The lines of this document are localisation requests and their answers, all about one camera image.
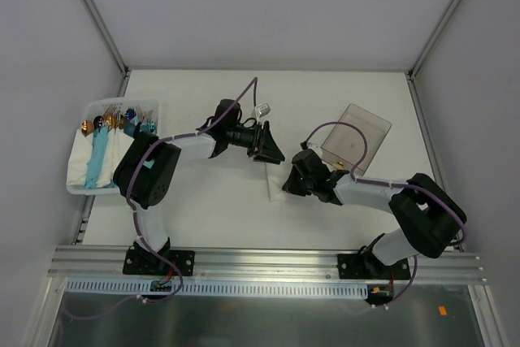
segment gray panel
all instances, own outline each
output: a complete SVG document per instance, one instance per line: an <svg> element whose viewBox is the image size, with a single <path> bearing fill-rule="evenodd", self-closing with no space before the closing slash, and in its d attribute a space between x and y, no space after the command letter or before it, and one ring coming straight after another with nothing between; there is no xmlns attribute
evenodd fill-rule
<svg viewBox="0 0 520 347"><path fill-rule="evenodd" d="M520 0L465 0L418 74L444 182L468 214L512 345L520 343Z"/></svg>
<svg viewBox="0 0 520 347"><path fill-rule="evenodd" d="M23 345L81 197L65 190L77 121L119 72L80 0L0 0L0 334ZM22 294L13 294L17 288Z"/></svg>
<svg viewBox="0 0 520 347"><path fill-rule="evenodd" d="M100 313L120 296L70 294L74 314ZM440 314L444 306L447 315ZM364 301L299 298L176 297L125 304L100 320L62 317L62 346L428 346L483 345L466 287L413 287L386 310Z"/></svg>
<svg viewBox="0 0 520 347"><path fill-rule="evenodd" d="M130 66L408 70L449 0L94 0Z"/></svg>

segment white plastic bin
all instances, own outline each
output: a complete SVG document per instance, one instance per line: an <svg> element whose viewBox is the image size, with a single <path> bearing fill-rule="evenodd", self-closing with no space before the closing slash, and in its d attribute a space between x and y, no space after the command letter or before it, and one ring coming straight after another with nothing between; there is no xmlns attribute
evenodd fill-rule
<svg viewBox="0 0 520 347"><path fill-rule="evenodd" d="M151 115L147 115L146 118L151 118L156 123L157 134L160 134L160 126L158 119L159 113L159 100L157 98L108 98L101 101L90 103L85 107L81 121L78 123L80 126L83 121L89 119L93 120L98 115L103 115L110 106L115 106L116 110L124 111L129 106L139 106L143 111L153 110ZM86 189L82 185L66 185L67 191L71 194L84 194L84 195L107 195L107 194L119 194L119 188L113 187L110 189Z"/></svg>

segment gray wall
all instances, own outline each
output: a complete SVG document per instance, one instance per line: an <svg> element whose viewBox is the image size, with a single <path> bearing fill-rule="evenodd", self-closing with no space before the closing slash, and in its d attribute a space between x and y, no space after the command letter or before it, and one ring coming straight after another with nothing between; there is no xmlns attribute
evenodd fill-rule
<svg viewBox="0 0 520 347"><path fill-rule="evenodd" d="M448 0L95 0L130 66L408 70Z"/></svg>
<svg viewBox="0 0 520 347"><path fill-rule="evenodd" d="M448 188L520 343L520 0L464 0L418 78Z"/></svg>
<svg viewBox="0 0 520 347"><path fill-rule="evenodd" d="M80 197L65 175L80 113L119 73L80 0L0 0L0 334L21 345Z"/></svg>

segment clear plastic box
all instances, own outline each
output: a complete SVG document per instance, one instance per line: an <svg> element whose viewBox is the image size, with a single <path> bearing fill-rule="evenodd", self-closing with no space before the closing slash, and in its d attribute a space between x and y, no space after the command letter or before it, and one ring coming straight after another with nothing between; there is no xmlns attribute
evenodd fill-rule
<svg viewBox="0 0 520 347"><path fill-rule="evenodd" d="M110 106L115 106L116 110L123 111L129 106L139 106L143 111L153 110L154 112L149 116L156 123L157 134L160 134L161 124L158 122L160 118L159 113L159 100L157 98L108 98L101 101L90 103L85 107L81 121L78 123L80 126L83 121L87 119L94 119L98 115L103 115ZM111 189L86 189L81 185L68 185L66 184L67 191L71 194L84 194L84 195L107 195L107 194L119 194L119 187L113 187Z"/></svg>
<svg viewBox="0 0 520 347"><path fill-rule="evenodd" d="M366 157L354 172L365 175L392 124L354 104L347 107L339 121L358 127L366 137ZM363 139L358 132L344 125L336 125L322 144L322 160L336 168L350 171L363 155L363 150Z"/></svg>

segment perforated metal strip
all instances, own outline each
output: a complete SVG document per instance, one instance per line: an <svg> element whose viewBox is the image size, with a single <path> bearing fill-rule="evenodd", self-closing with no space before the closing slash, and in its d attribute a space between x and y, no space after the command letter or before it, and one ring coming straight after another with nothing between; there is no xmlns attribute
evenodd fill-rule
<svg viewBox="0 0 520 347"><path fill-rule="evenodd" d="M151 292L152 280L70 278L66 291L69 293L105 294L164 294ZM269 282L222 282L185 281L179 295L221 297L308 297L343 298L364 300L367 297L365 284L298 284Z"/></svg>

